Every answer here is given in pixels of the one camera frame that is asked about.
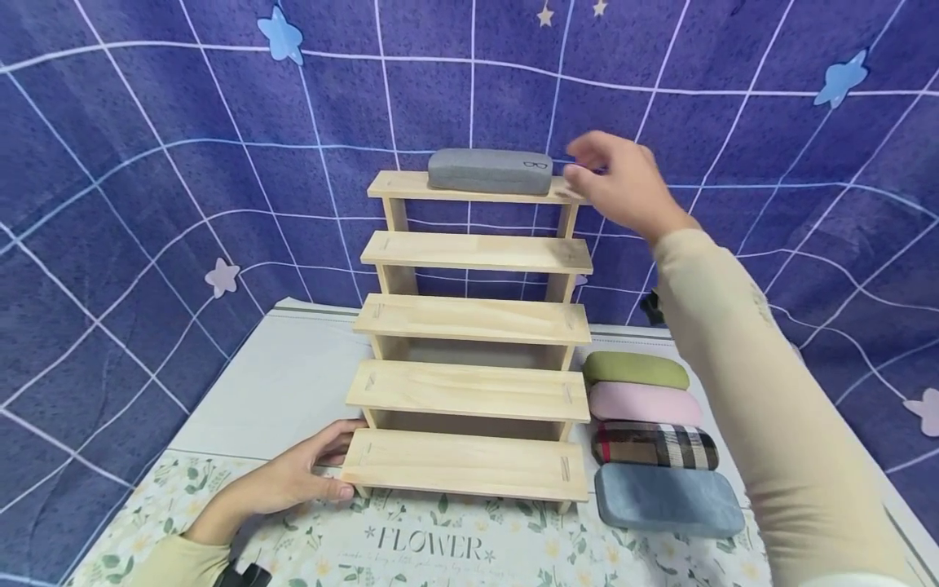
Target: floral tablecloth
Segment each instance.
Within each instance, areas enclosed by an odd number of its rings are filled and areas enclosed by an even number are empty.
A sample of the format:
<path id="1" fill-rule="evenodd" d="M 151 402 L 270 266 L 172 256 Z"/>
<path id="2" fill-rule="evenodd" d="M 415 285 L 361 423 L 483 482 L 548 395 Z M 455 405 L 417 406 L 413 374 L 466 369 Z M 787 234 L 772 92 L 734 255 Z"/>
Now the floral tablecloth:
<path id="1" fill-rule="evenodd" d="M 167 451 L 67 585 L 128 584 L 164 536 L 183 531 L 213 494 L 259 461 Z M 612 587 L 768 585 L 753 516 L 728 540 L 612 529 L 595 502 L 559 516 L 542 502 L 373 491 L 259 518 L 236 542 L 270 587 Z"/>

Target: wooden shelf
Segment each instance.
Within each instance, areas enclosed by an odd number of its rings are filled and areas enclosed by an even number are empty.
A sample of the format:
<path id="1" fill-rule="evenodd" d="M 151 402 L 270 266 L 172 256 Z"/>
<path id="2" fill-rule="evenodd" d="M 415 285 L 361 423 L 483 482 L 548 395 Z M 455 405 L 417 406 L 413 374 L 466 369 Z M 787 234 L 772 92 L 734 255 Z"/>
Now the wooden shelf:
<path id="1" fill-rule="evenodd" d="M 478 193 L 435 190 L 427 186 L 426 171 L 379 171 L 368 186 L 369 197 L 404 200 L 456 200 L 460 202 L 515 202 L 517 204 L 587 204 L 564 178 L 554 177 L 547 195 L 524 193 Z"/>
<path id="2" fill-rule="evenodd" d="M 533 345 L 587 345 L 582 305 L 370 293 L 353 332 Z"/>
<path id="3" fill-rule="evenodd" d="M 398 267 L 593 273 L 582 239 L 459 235 L 377 230 L 362 251 L 362 263 Z"/>
<path id="4" fill-rule="evenodd" d="M 580 446 L 401 430 L 356 430 L 339 478 L 385 487 L 550 502 L 588 500 Z"/>
<path id="5" fill-rule="evenodd" d="M 512 420 L 590 421 L 583 377 L 572 371 L 369 360 L 360 363 L 346 403 Z"/>

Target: wooden display stand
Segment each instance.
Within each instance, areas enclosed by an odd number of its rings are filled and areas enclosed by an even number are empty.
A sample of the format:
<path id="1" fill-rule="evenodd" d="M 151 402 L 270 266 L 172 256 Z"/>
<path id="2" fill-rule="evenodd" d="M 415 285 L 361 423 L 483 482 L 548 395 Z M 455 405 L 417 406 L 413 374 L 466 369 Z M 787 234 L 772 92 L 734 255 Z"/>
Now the wooden display stand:
<path id="1" fill-rule="evenodd" d="M 572 238 L 583 200 L 562 178 L 536 196 L 431 190 L 425 172 L 409 171 L 379 172 L 368 195 L 382 199 L 388 230 L 362 252 L 381 293 L 368 295 L 353 331 L 369 335 L 375 359 L 360 365 L 346 403 L 370 427 L 353 436 L 340 478 L 362 495 L 502 496 L 558 502 L 562 512 L 587 501 L 582 451 L 567 441 L 573 424 L 590 421 L 583 379 L 568 371 L 575 347 L 591 342 L 583 306 L 570 302 L 577 275 L 593 272 L 586 243 Z M 409 232 L 408 199 L 553 204 L 562 214 L 554 239 Z M 420 296 L 415 268 L 548 273 L 546 300 Z M 527 345 L 538 368 L 409 361 L 413 339 Z M 404 416 L 443 432 L 412 429 Z M 549 425 L 549 439 L 516 438 L 519 421 Z M 447 433 L 467 423 L 477 432 Z"/>

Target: hand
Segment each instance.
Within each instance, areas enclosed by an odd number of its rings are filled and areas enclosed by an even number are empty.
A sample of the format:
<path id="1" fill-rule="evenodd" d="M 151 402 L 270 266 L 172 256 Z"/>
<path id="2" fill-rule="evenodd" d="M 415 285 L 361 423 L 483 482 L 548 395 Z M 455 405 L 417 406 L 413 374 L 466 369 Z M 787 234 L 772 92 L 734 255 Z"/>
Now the hand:
<path id="1" fill-rule="evenodd" d="M 352 433 L 366 426 L 364 420 L 336 420 L 234 481 L 212 498 L 186 537 L 199 544 L 228 544 L 250 516 L 273 514 L 312 500 L 351 500 L 351 485 L 314 475 L 313 466 L 342 465 Z"/>
<path id="2" fill-rule="evenodd" d="M 601 131 L 580 135 L 567 146 L 577 164 L 564 166 L 574 191 L 616 224 L 631 228 L 651 245 L 669 232 L 698 228 L 669 193 L 647 147 Z M 606 167 L 603 176 L 593 171 Z"/>

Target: beige sleeve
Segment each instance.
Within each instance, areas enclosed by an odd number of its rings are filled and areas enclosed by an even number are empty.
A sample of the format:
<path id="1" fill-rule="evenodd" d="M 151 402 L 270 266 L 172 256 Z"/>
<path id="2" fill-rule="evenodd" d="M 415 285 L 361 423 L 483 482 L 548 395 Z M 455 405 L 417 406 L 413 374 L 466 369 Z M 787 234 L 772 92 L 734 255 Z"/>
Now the beige sleeve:
<path id="1" fill-rule="evenodd" d="M 655 246 L 666 321 L 747 487 L 774 583 L 870 573 L 914 585 L 876 480 L 730 251 L 681 230 Z"/>
<path id="2" fill-rule="evenodd" d="M 131 576 L 131 587 L 213 587 L 228 566 L 230 547 L 163 538 Z"/>

